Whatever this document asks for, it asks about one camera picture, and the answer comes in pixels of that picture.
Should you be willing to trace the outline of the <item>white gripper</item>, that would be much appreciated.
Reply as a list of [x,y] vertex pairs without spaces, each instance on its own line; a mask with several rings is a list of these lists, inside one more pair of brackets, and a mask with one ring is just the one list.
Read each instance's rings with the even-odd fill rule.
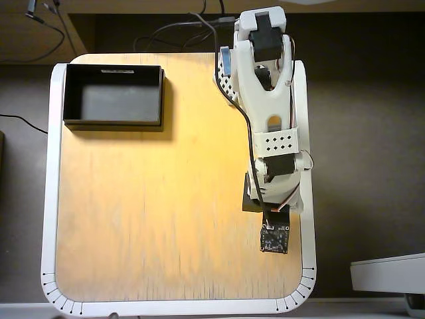
[[[275,176],[270,183],[264,183],[262,176],[260,176],[258,181],[264,203],[279,207],[296,189],[287,204],[290,206],[291,212],[301,215],[303,212],[303,200],[300,194],[302,175],[303,173],[300,171],[289,175],[279,175]],[[244,178],[243,211],[262,212],[254,182],[250,180],[248,173],[245,173]]]

